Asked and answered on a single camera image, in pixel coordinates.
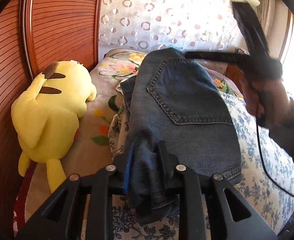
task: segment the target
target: blue and white floral fabric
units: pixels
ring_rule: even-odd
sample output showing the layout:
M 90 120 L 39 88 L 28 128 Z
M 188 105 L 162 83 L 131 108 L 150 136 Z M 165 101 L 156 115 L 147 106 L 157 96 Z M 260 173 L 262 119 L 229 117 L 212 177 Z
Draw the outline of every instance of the blue and white floral fabric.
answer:
M 294 211 L 294 198 L 274 185 L 263 171 L 259 155 L 255 118 L 248 114 L 242 98 L 220 92 L 230 112 L 242 155 L 242 180 L 235 188 L 266 220 L 276 234 L 280 232 Z M 128 120 L 122 106 L 109 128 L 112 157 L 123 152 Z M 294 194 L 294 163 L 291 157 L 268 136 L 268 130 L 259 127 L 261 150 L 270 176 Z M 210 239 L 210 225 L 206 217 L 206 236 Z M 128 207 L 124 196 L 113 197 L 114 239 L 167 240 L 178 239 L 179 212 L 161 221 L 141 227 L 135 220 L 134 210 Z

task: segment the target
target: silver bolt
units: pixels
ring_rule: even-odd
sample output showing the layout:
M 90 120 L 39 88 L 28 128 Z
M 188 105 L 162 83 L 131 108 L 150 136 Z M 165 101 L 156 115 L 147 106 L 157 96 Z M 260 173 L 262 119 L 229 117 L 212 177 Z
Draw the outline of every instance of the silver bolt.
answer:
M 115 165 L 108 165 L 106 167 L 106 170 L 108 170 L 108 171 L 114 171 L 115 169 L 116 169 L 116 166 Z
M 220 180 L 222 180 L 224 177 L 223 177 L 220 173 L 215 173 L 215 174 L 213 175 L 213 178 L 214 178 L 215 180 L 220 181 Z
M 182 164 L 179 164 L 176 166 L 176 169 L 178 171 L 185 171 L 186 170 L 186 166 L 185 165 L 182 165 Z
M 76 181 L 76 180 L 78 180 L 80 178 L 80 176 L 78 175 L 78 174 L 71 174 L 70 176 L 69 176 L 69 180 L 71 180 L 71 181 Z

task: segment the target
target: window curtain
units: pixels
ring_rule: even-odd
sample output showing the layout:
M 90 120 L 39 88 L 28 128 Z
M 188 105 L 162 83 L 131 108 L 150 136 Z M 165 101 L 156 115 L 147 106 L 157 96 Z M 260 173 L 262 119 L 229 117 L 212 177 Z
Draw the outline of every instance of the window curtain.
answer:
M 266 37 L 268 37 L 268 33 L 274 21 L 274 8 L 275 0 L 262 0 L 262 3 L 258 6 L 260 24 Z
M 230 1 L 102 0 L 99 50 L 233 50 L 242 35 Z

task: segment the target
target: stuffed animal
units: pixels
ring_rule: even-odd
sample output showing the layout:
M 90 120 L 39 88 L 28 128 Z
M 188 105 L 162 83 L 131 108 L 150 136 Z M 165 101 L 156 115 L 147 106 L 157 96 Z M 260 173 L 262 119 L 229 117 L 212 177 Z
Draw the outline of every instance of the stuffed animal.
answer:
M 51 192 L 66 179 L 60 159 L 71 147 L 79 118 L 97 90 L 88 70 L 75 61 L 52 62 L 32 81 L 11 107 L 11 117 L 23 150 L 21 176 L 30 160 L 45 163 Z

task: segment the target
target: wire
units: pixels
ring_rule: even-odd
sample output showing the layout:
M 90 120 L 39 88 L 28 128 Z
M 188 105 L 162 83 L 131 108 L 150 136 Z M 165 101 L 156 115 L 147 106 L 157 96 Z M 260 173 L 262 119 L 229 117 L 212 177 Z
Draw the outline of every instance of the wire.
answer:
M 257 127 L 257 140 L 258 140 L 258 148 L 259 148 L 259 154 L 260 154 L 260 159 L 261 159 L 261 163 L 262 163 L 262 167 L 264 169 L 265 174 L 267 175 L 267 177 L 271 180 L 271 182 L 273 184 L 275 184 L 279 189 L 281 189 L 282 191 L 284 191 L 285 193 L 287 193 L 288 195 L 294 197 L 294 195 L 290 192 L 288 192 L 287 190 L 285 190 L 283 187 L 281 187 L 277 182 L 274 181 L 273 178 L 271 178 L 271 176 L 269 175 L 269 173 L 266 170 L 266 166 L 265 166 L 265 162 L 264 162 L 264 158 L 262 156 L 262 151 L 261 151 L 261 145 L 260 145 L 260 138 L 259 138 L 259 129 L 258 129 L 258 121 L 257 121 L 257 116 L 258 116 L 258 107 L 259 104 L 257 104 L 257 110 L 256 110 L 256 127 Z

